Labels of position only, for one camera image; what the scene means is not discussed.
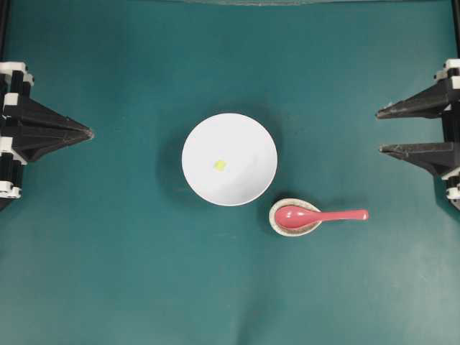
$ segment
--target white bowl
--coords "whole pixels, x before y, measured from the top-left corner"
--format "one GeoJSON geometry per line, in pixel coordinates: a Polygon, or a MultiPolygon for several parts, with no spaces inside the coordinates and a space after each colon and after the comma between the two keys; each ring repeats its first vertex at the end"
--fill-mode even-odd
{"type": "Polygon", "coordinates": [[[275,143],[259,122],[241,114],[219,114],[198,124],[182,151],[182,169],[203,199],[238,206],[261,196],[275,177],[275,143]]]}

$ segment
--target bowl rim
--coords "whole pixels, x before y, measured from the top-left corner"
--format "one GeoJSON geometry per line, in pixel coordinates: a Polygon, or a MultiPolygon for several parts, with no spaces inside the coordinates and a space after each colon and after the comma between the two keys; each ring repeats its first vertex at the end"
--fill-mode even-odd
{"type": "Polygon", "coordinates": [[[213,205],[217,205],[217,206],[228,206],[228,207],[232,207],[232,206],[242,206],[242,205],[246,205],[247,203],[251,203],[252,201],[256,200],[258,197],[260,197],[263,193],[265,193],[267,191],[267,189],[271,186],[271,184],[273,183],[273,180],[275,179],[275,176],[276,176],[276,173],[277,173],[277,170],[278,170],[278,151],[277,151],[277,148],[276,148],[276,144],[275,144],[275,141],[272,137],[272,135],[270,134],[270,132],[260,123],[258,122],[256,119],[253,119],[252,117],[250,116],[247,116],[247,115],[243,115],[243,114],[239,114],[239,113],[220,113],[220,114],[216,114],[216,115],[213,115],[213,116],[210,116],[210,117],[207,117],[205,118],[203,121],[200,121],[198,122],[198,124],[196,124],[192,130],[190,131],[190,133],[188,134],[187,136],[187,139],[185,139],[185,142],[184,142],[184,145],[183,145],[183,148],[182,148],[182,155],[181,155],[181,165],[182,165],[182,172],[183,172],[183,175],[185,177],[185,180],[187,181],[187,184],[190,186],[190,188],[192,188],[193,192],[195,192],[196,195],[198,195],[200,198],[208,201],[209,203],[212,203],[213,205]],[[243,116],[243,117],[246,117],[248,119],[251,119],[252,121],[256,122],[258,125],[260,125],[265,131],[266,133],[268,134],[268,137],[271,139],[272,143],[273,143],[273,147],[275,148],[275,169],[273,170],[273,174],[270,178],[270,181],[267,183],[267,185],[264,187],[264,189],[256,194],[256,196],[248,199],[247,201],[243,201],[241,203],[217,203],[215,201],[211,201],[209,200],[208,198],[206,198],[205,196],[201,195],[198,191],[195,190],[195,188],[193,188],[193,186],[190,184],[189,180],[187,179],[187,175],[185,174],[185,170],[184,170],[184,149],[185,149],[185,146],[187,144],[187,141],[188,141],[188,138],[190,137],[190,135],[192,134],[192,132],[198,127],[200,126],[203,122],[205,121],[208,121],[209,119],[212,119],[213,117],[216,117],[216,116],[224,116],[224,115],[238,115],[238,116],[243,116]]]}

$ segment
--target spoon handle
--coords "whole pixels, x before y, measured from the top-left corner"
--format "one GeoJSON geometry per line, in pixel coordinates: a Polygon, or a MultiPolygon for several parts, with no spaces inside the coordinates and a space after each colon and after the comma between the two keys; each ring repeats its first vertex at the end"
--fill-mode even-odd
{"type": "Polygon", "coordinates": [[[320,212],[318,214],[319,221],[343,221],[348,219],[366,221],[369,219],[369,212],[367,210],[351,210],[338,212],[320,212]]]}

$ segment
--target table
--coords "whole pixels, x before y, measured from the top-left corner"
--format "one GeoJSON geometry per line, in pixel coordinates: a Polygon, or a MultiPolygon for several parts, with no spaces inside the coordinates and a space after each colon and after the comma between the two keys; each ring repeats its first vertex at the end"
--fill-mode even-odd
{"type": "Polygon", "coordinates": [[[28,167],[0,213],[2,343],[458,344],[459,215],[378,152],[441,141],[441,123],[374,117],[455,56],[449,1],[13,1],[6,58],[96,138],[28,167]],[[230,111],[279,161],[261,198],[224,208],[180,153],[230,111]],[[267,220],[283,197],[371,219],[284,238],[267,220]]]}

